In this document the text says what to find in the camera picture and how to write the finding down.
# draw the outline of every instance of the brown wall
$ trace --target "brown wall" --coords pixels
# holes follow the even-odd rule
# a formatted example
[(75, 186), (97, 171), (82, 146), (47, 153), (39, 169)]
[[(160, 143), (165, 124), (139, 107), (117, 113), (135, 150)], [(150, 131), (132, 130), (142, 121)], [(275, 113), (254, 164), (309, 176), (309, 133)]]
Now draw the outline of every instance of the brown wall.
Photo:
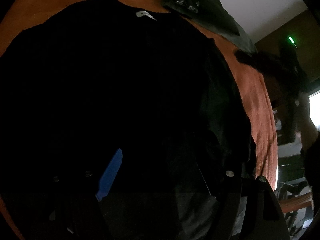
[(301, 67), (310, 82), (320, 78), (320, 26), (310, 11), (304, 11), (256, 43), (259, 51), (279, 54), (278, 41), (291, 36), (298, 47)]

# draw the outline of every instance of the white label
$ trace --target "white label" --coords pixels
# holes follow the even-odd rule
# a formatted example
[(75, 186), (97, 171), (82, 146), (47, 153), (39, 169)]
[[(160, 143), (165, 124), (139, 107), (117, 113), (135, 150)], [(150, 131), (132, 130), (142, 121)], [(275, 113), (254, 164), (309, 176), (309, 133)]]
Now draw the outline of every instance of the white label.
[(154, 19), (148, 12), (146, 11), (139, 11), (139, 12), (136, 12), (136, 16), (139, 18), (141, 16), (148, 16), (149, 18), (151, 19)]

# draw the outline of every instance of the green led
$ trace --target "green led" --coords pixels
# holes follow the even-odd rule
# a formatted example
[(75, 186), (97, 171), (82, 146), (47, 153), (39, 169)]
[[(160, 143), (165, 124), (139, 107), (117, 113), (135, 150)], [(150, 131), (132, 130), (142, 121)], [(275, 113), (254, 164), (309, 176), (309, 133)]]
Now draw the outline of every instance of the green led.
[(291, 37), (289, 37), (289, 40), (294, 44), (294, 40)]

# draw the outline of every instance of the white ceiling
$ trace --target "white ceiling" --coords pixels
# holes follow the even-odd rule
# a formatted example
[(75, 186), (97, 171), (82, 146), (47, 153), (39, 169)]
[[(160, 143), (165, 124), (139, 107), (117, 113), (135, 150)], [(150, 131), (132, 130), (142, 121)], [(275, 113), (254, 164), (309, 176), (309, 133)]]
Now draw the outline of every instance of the white ceiling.
[(307, 9), (302, 0), (220, 0), (253, 42)]

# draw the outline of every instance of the blue object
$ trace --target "blue object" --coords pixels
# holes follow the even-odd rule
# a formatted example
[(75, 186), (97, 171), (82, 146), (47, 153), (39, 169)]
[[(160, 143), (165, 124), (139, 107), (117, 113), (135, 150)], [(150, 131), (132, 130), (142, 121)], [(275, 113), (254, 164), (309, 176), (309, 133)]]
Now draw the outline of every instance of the blue object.
[(99, 190), (96, 194), (96, 198), (98, 201), (101, 201), (103, 197), (108, 196), (110, 188), (112, 186), (113, 181), (116, 178), (118, 170), (122, 163), (122, 150), (118, 149), (113, 155), (109, 165), (104, 171), (103, 175), (99, 180)]

